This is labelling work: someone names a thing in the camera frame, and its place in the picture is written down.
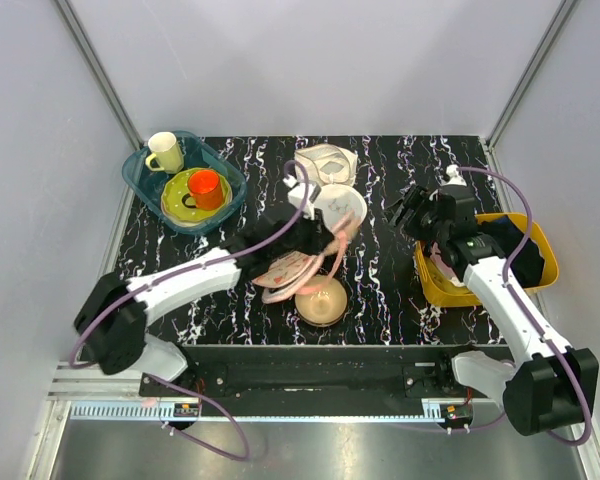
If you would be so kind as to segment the pink floral mesh laundry bag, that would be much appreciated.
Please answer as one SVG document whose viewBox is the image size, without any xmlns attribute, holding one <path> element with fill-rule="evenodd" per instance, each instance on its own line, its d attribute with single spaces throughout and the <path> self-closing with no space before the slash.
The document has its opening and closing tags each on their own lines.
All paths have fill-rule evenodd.
<svg viewBox="0 0 600 480">
<path fill-rule="evenodd" d="M 295 295 L 318 272 L 324 262 L 322 254 L 309 256 L 292 252 L 276 260 L 267 272 L 252 283 L 263 287 L 264 304 L 283 302 Z"/>
</svg>

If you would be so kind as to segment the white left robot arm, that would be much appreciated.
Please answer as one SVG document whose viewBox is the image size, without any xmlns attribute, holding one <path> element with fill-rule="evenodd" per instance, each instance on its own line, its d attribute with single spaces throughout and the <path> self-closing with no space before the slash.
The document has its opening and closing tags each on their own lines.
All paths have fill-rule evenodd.
<svg viewBox="0 0 600 480">
<path fill-rule="evenodd" d="M 74 321 L 79 339 L 70 364 L 79 368 L 78 354 L 85 352 L 105 375 L 133 370 L 160 378 L 173 395 L 186 395 L 195 386 L 196 372 L 182 348 L 148 334 L 149 325 L 188 303 L 265 274 L 289 253 L 322 254 L 335 238 L 335 227 L 320 211 L 313 218 L 280 211 L 170 269 L 126 280 L 106 274 Z"/>
</svg>

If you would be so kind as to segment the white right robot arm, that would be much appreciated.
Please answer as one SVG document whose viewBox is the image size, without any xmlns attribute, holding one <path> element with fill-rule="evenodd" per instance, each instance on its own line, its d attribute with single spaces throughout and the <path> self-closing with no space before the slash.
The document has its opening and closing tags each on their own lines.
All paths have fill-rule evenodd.
<svg viewBox="0 0 600 480">
<path fill-rule="evenodd" d="M 411 238 L 436 244 L 443 263 L 477 297 L 504 336 L 514 363 L 478 350 L 451 358 L 434 371 L 446 396 L 470 387 L 503 410 L 523 436 L 581 423 L 590 435 L 599 363 L 575 349 L 543 317 L 513 275 L 504 251 L 481 230 L 470 188 L 436 190 L 413 185 L 385 216 Z"/>
</svg>

